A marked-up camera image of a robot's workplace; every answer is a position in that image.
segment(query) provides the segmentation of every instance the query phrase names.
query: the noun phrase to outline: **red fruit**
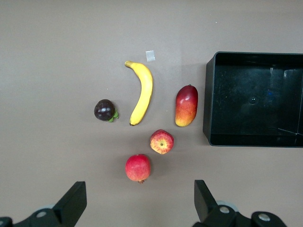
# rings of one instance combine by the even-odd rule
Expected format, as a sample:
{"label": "red fruit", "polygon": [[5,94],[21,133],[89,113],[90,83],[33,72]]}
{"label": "red fruit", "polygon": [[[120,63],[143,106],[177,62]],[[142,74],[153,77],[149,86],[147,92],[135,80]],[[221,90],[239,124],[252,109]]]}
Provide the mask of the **red fruit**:
{"label": "red fruit", "polygon": [[176,97],[176,125],[179,127],[188,126],[196,117],[197,107],[197,89],[192,85],[181,88]]}
{"label": "red fruit", "polygon": [[133,155],[126,161],[125,172],[132,181],[143,183],[151,174],[151,163],[146,155]]}
{"label": "red fruit", "polygon": [[151,135],[151,148],[159,154],[168,153],[174,146],[174,138],[163,129],[156,130]]}

